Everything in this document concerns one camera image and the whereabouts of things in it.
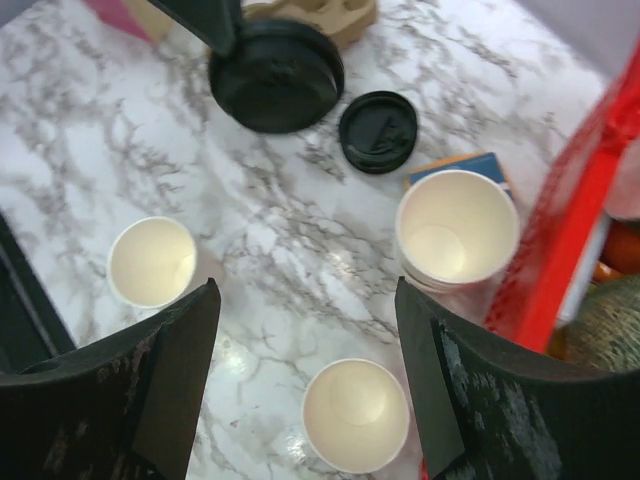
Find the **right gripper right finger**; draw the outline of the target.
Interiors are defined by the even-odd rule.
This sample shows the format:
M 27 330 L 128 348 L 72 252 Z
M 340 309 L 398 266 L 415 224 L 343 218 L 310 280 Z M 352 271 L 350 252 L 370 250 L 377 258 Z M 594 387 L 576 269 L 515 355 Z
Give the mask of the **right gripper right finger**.
M 639 375 L 555 360 L 400 280 L 395 311 L 431 479 L 635 479 Z

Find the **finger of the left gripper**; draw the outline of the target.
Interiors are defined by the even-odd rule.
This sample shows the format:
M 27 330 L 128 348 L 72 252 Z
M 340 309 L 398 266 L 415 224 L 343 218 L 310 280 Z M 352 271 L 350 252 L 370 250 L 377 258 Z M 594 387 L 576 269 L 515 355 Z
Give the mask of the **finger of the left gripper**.
M 229 55 L 242 21 L 240 0 L 150 0 L 215 53 Z

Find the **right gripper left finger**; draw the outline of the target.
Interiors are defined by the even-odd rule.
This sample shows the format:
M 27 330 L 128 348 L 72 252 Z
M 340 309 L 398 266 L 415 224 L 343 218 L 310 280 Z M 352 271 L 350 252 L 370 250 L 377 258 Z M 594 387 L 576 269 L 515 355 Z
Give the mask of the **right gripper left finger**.
M 2 478 L 185 478 L 220 310 L 208 279 L 126 329 L 2 375 Z

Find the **white paper cup stack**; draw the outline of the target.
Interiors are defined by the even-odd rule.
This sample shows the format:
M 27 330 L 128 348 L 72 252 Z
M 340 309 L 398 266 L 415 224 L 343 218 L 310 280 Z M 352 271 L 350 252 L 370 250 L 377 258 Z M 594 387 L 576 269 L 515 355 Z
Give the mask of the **white paper cup stack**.
M 520 240 L 520 219 L 502 186 L 464 170 L 430 174 L 403 195 L 395 217 L 396 260 L 420 288 L 449 293 L 503 271 Z

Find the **black coffee cup lid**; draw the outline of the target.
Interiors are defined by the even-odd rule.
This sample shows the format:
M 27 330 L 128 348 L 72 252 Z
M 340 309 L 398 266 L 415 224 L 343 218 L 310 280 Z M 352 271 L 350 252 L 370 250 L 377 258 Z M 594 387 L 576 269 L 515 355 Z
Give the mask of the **black coffee cup lid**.
M 228 56 L 210 54 L 208 79 L 227 115 L 266 134 L 315 125 L 335 107 L 345 86 L 334 42 L 307 24 L 284 18 L 244 24 Z

